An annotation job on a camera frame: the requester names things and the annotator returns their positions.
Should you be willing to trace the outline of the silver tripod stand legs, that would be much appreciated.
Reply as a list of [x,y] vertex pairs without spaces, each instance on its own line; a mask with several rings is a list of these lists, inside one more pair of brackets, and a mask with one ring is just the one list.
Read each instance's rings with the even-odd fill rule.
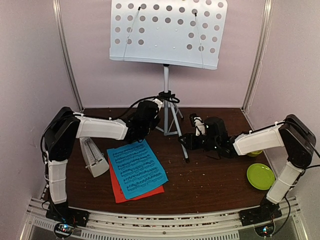
[[163,133],[164,136],[182,136],[180,121],[185,119],[183,113],[178,107],[180,99],[176,97],[175,93],[169,89],[169,64],[163,64],[163,91],[158,95],[164,97],[163,99],[163,127],[156,128]]

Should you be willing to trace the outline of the blue sheet music paper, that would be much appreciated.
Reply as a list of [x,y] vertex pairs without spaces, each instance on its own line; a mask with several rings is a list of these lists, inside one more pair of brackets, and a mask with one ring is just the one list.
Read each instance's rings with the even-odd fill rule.
[[166,171],[145,139],[110,148],[107,156],[126,200],[151,193],[168,182]]

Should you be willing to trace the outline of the white perforated music stand desk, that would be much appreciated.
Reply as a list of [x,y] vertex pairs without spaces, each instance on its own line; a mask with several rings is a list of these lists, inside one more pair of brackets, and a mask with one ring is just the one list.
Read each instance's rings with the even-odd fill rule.
[[113,0],[112,61],[216,70],[226,0]]

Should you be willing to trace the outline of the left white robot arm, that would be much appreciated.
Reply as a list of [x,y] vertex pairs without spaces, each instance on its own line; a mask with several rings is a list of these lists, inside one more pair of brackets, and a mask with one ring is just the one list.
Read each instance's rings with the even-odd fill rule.
[[52,213],[61,222],[72,218],[66,191],[67,163],[75,141],[81,138],[103,138],[132,143],[143,140],[158,125],[163,101],[147,97],[137,103],[127,118],[99,118],[62,107],[40,140],[41,156],[45,164],[45,179],[49,185]]

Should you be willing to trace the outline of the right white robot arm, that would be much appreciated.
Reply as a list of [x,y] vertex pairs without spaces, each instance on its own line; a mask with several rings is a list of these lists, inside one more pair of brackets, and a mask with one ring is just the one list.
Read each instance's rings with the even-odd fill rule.
[[314,155],[319,154],[315,134],[294,114],[269,126],[232,136],[228,135],[225,122],[219,117],[203,120],[192,114],[190,121],[195,131],[178,138],[187,150],[215,151],[229,159],[277,149],[286,154],[286,164],[256,210],[261,221],[268,220],[276,212],[276,205],[310,167]]

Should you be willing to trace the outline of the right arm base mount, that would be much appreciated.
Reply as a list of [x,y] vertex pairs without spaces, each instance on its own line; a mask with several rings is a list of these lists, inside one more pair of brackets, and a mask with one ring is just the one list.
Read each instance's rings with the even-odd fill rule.
[[239,218],[242,226],[254,226],[255,233],[259,237],[271,237],[276,231],[274,220],[281,217],[283,214],[281,210],[275,210],[270,213],[268,210],[263,212],[260,207],[241,210]]

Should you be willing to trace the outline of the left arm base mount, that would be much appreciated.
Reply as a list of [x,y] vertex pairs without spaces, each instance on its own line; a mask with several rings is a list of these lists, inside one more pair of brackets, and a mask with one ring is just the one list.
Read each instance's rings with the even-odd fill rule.
[[58,212],[54,208],[46,211],[45,217],[56,221],[53,233],[58,238],[70,237],[77,227],[86,227],[90,213],[85,210],[68,208],[65,214]]

